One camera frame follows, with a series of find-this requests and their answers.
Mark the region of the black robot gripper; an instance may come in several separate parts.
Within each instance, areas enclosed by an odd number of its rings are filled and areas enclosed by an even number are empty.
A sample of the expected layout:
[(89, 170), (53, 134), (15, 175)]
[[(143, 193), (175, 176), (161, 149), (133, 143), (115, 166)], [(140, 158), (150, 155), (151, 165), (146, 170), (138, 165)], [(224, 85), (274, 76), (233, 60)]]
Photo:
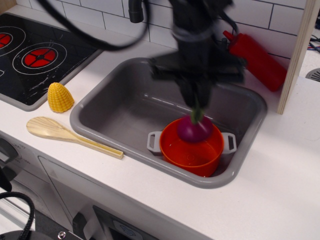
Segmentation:
[(247, 61), (220, 49), (212, 28), (200, 33), (174, 27), (172, 35), (178, 50), (150, 58), (149, 65), (154, 78), (173, 77), (205, 78), (195, 83), (191, 79), (177, 79), (176, 83), (185, 104), (196, 107), (196, 95), (200, 108), (206, 108), (211, 97), (212, 82), (241, 83)]

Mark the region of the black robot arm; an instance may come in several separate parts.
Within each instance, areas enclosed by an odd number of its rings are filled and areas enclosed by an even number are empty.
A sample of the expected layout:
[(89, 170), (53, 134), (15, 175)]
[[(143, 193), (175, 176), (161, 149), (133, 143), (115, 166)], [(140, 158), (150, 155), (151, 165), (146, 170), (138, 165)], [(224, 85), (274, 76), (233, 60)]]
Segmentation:
[(241, 82), (246, 60), (229, 53), (215, 36), (215, 22), (222, 18), (237, 25), (225, 13), (231, 0), (172, 0), (172, 35), (178, 50), (149, 59), (152, 76), (174, 80), (187, 106), (205, 108), (217, 81)]

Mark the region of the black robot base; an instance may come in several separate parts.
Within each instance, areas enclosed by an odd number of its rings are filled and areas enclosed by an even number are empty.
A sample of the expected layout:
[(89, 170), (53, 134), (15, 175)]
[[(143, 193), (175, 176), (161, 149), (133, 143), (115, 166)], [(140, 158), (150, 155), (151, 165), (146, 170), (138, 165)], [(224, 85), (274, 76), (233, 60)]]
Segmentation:
[(2, 240), (79, 240), (65, 227), (36, 211), (31, 198), (20, 192), (0, 194)]

